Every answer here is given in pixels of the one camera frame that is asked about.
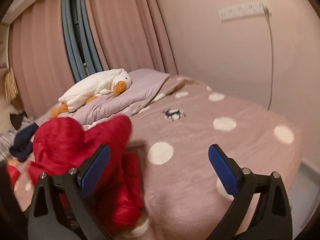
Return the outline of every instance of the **pillow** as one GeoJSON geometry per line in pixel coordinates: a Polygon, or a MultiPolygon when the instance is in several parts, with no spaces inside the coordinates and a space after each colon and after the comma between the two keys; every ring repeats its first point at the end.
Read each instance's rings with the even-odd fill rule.
{"type": "Polygon", "coordinates": [[[33,123],[33,119],[28,119],[24,116],[19,130],[10,127],[6,133],[0,134],[0,161],[5,161],[12,157],[9,148],[13,145],[16,134],[33,123]]]}

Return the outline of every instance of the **bed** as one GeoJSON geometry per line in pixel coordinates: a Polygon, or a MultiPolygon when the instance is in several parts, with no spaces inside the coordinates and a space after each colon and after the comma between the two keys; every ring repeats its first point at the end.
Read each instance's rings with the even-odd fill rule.
{"type": "MultiPolygon", "coordinates": [[[[278,171],[290,189],[301,161],[301,132],[285,117],[191,78],[153,70],[129,75],[132,86],[118,99],[100,97],[73,114],[62,114],[84,130],[115,114],[130,116],[128,149],[139,155],[144,211],[132,231],[115,239],[206,239],[231,204],[221,195],[208,160],[214,143],[242,168],[266,175],[278,171]]],[[[47,118],[36,122],[41,125],[47,118]]],[[[26,209],[33,186],[21,171],[15,195],[26,209]]],[[[239,231],[248,226],[257,197],[239,231]]]]}

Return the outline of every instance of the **pink wall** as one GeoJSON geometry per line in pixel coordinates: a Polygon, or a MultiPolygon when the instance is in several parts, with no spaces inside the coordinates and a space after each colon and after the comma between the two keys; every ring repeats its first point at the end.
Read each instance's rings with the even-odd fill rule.
{"type": "MultiPolygon", "coordinates": [[[[268,105],[266,19],[221,23],[217,10],[256,0],[157,0],[180,74],[268,105]]],[[[320,20],[307,0],[268,0],[274,35],[271,110],[302,128],[305,159],[320,170],[320,20]]]]}

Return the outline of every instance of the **blue rubber pad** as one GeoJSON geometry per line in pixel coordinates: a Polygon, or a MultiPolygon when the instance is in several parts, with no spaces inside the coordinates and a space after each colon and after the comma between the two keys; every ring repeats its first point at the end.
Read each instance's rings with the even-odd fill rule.
{"type": "Polygon", "coordinates": [[[92,161],[85,174],[82,176],[80,185],[80,195],[86,197],[93,193],[95,186],[97,185],[100,176],[102,175],[105,167],[110,160],[110,149],[108,146],[104,146],[96,158],[92,161]]]}
{"type": "Polygon", "coordinates": [[[226,192],[229,195],[236,197],[239,194],[237,177],[228,166],[227,161],[224,160],[224,158],[213,145],[209,147],[209,160],[219,179],[221,180],[226,192]]]}

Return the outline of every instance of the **plush toy head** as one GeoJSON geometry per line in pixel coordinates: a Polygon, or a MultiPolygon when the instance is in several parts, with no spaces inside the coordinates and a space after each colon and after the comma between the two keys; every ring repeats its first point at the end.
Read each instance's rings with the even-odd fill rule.
{"type": "Polygon", "coordinates": [[[116,76],[112,82],[112,89],[116,97],[126,91],[131,86],[131,83],[131,78],[127,72],[116,76]]]}

